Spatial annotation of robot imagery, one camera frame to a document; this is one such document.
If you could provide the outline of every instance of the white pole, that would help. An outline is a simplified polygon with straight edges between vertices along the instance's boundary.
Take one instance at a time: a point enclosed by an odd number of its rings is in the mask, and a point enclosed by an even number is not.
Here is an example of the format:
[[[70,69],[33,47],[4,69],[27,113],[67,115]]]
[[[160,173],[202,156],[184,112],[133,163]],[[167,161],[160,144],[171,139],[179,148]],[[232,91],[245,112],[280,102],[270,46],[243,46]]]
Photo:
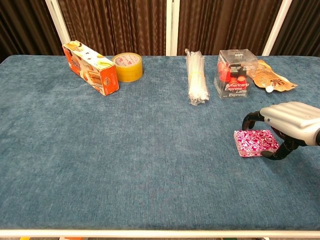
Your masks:
[[[62,44],[70,42],[70,36],[67,30],[67,26],[62,16],[61,9],[57,0],[45,0],[45,3],[49,9],[51,18],[53,20],[55,29],[59,35]]]
[[[266,42],[266,45],[264,47],[262,56],[269,56],[275,41],[277,39],[277,36],[279,34],[279,31],[281,29],[281,26],[286,18],[287,12],[290,8],[292,0],[282,0],[278,15],[276,16],[275,22],[273,24],[272,30],[270,32],[268,41]]]
[[[174,2],[173,2],[173,16],[172,16],[173,20],[172,20],[171,56],[177,56],[179,13],[180,13],[180,0],[174,0]]]
[[[165,55],[171,55],[172,0],[166,0]]]

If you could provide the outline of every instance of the dark curtain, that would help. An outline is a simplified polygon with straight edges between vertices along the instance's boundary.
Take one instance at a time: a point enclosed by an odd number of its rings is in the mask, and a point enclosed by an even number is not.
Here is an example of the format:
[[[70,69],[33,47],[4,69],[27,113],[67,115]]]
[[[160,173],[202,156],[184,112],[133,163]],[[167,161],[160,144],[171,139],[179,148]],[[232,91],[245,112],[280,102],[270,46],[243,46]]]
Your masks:
[[[270,55],[320,57],[320,1],[293,0]]]
[[[59,0],[70,38],[103,55],[166,54],[166,0]]]
[[[0,62],[15,54],[63,54],[45,0],[0,0],[0,47]]]
[[[203,55],[249,49],[261,55],[280,0],[180,0],[178,55],[185,48]]]

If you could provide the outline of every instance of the cardboard box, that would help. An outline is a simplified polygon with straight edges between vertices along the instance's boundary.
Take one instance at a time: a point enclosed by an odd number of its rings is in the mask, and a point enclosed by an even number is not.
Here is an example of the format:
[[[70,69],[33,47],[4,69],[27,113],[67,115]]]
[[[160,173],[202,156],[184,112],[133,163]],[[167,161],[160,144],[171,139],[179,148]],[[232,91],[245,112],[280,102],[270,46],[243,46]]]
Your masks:
[[[119,89],[115,64],[79,41],[62,46],[70,69],[106,96]]]

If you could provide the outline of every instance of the plastic bag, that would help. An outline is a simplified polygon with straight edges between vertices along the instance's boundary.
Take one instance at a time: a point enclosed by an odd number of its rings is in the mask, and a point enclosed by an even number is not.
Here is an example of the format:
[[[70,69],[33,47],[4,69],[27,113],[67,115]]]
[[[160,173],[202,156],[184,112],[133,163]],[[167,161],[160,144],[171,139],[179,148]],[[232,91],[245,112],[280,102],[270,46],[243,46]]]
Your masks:
[[[205,58],[200,51],[190,52],[185,49],[188,72],[188,96],[190,103],[197,106],[209,100],[209,92],[204,73]]]
[[[258,60],[258,63],[258,68],[252,79],[254,84],[259,88],[265,88],[265,90],[270,93],[273,90],[279,92],[289,91],[298,86],[285,77],[276,74],[265,61],[260,59]]]

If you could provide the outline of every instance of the robotic arm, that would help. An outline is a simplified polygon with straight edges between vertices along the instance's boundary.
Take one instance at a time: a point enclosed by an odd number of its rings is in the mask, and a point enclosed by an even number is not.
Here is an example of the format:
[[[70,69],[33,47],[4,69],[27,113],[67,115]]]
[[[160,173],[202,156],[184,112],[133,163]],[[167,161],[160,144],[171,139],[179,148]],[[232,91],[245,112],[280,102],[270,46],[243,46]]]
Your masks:
[[[269,124],[284,140],[276,152],[261,152],[268,159],[284,159],[299,146],[320,146],[319,108],[296,101],[271,105],[246,115],[242,130],[252,129],[256,121]]]

